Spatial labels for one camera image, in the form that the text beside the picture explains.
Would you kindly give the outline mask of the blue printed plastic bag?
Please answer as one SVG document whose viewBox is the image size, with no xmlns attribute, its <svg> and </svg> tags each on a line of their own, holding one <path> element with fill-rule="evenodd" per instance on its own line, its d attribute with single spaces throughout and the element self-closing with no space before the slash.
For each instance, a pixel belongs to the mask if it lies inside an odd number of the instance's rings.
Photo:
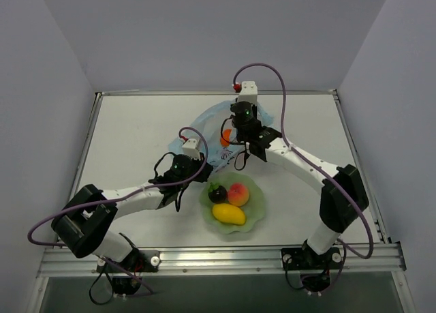
<svg viewBox="0 0 436 313">
<path fill-rule="evenodd" d="M 214 106 L 211 106 L 199 115 L 192 123 L 191 127 L 199 131 L 208 145 L 207 162 L 213 167 L 213 172 L 217 173 L 224 169 L 228 164 L 232 163 L 238 154 L 245 149 L 242 146 L 229 145 L 222 147 L 220 143 L 221 125 L 232 113 L 231 105 L 235 100 L 226 100 Z M 231 129 L 232 135 L 230 141 L 236 142 L 236 130 L 232 127 L 230 121 L 225 123 L 223 131 Z"/>
</svg>

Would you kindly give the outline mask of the red green fake fruit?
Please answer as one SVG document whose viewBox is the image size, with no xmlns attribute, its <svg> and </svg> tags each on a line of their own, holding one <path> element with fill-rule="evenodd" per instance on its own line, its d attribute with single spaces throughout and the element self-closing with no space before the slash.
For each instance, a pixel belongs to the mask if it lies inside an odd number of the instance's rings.
<svg viewBox="0 0 436 313">
<path fill-rule="evenodd" d="M 224 186 L 219 183 L 210 183 L 208 197 L 212 203 L 221 204 L 227 201 L 228 193 Z"/>
</svg>

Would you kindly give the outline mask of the orange fake fruit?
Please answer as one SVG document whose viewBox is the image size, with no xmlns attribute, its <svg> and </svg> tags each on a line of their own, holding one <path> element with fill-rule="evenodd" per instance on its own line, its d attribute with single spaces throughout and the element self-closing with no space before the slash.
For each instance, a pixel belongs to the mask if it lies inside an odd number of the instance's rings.
<svg viewBox="0 0 436 313">
<path fill-rule="evenodd" d="M 249 200 L 249 189 L 242 183 L 233 183 L 227 193 L 228 202 L 231 205 L 242 207 Z"/>
</svg>

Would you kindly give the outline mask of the yellow fake fruit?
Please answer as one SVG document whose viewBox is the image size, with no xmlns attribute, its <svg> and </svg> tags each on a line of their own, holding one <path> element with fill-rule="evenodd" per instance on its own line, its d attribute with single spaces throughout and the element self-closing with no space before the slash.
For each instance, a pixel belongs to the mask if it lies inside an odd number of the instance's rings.
<svg viewBox="0 0 436 313">
<path fill-rule="evenodd" d="M 231 204 L 215 204 L 212 215 L 219 222 L 242 226 L 246 223 L 246 215 L 242 209 Z"/>
</svg>

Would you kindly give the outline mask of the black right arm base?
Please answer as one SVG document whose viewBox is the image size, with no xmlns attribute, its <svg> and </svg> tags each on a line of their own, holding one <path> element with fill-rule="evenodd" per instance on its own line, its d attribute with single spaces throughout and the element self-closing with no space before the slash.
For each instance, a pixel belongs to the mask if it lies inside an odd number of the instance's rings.
<svg viewBox="0 0 436 313">
<path fill-rule="evenodd" d="M 336 247 L 317 254 L 305 241 L 301 247 L 281 248 L 281 261 L 287 285 L 308 296 L 321 297 L 338 281 L 345 266 L 347 251 Z"/>
</svg>

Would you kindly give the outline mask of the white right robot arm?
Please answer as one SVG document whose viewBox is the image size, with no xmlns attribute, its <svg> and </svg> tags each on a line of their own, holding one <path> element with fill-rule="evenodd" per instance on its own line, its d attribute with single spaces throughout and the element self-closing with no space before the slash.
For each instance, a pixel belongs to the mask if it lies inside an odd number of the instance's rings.
<svg viewBox="0 0 436 313">
<path fill-rule="evenodd" d="M 305 241 L 304 262 L 318 267 L 327 259 L 335 242 L 363 259 L 372 256 L 374 239 L 363 211 L 369 206 L 362 178 L 351 164 L 345 167 L 325 162 L 288 142 L 283 132 L 263 126 L 256 117 L 255 105 L 237 101 L 230 105 L 236 139 L 245 146 L 247 155 L 275 164 L 292 173 L 320 195 L 320 224 Z M 369 241 L 367 254 L 361 254 L 339 237 L 356 219 L 361 219 Z"/>
</svg>

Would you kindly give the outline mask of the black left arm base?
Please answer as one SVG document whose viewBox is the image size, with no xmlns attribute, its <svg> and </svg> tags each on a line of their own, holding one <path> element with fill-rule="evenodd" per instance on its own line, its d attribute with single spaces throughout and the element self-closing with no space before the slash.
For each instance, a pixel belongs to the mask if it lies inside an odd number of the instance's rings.
<svg viewBox="0 0 436 313">
<path fill-rule="evenodd" d="M 106 277 L 115 297 L 148 297 L 157 292 L 144 281 L 142 274 L 157 273 L 160 263 L 159 252 L 134 248 L 120 263 L 106 257 L 98 258 L 96 272 Z"/>
</svg>

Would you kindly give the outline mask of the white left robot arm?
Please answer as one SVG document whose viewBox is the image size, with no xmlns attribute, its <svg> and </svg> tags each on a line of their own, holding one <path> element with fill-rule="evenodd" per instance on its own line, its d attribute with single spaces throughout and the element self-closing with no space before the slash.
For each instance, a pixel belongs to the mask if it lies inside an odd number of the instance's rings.
<svg viewBox="0 0 436 313">
<path fill-rule="evenodd" d="M 121 271 L 131 271 L 138 262 L 136 247 L 125 235 L 109 230 L 112 222 L 171 204 L 178 211 L 181 196 L 189 184 L 206 182 L 212 171 L 203 155 L 195 160 L 174 154 L 170 169 L 163 175 L 155 174 L 144 185 L 111 191 L 86 185 L 65 206 L 69 211 L 53 219 L 51 228 L 76 258 L 90 254 L 103 256 Z"/>
</svg>

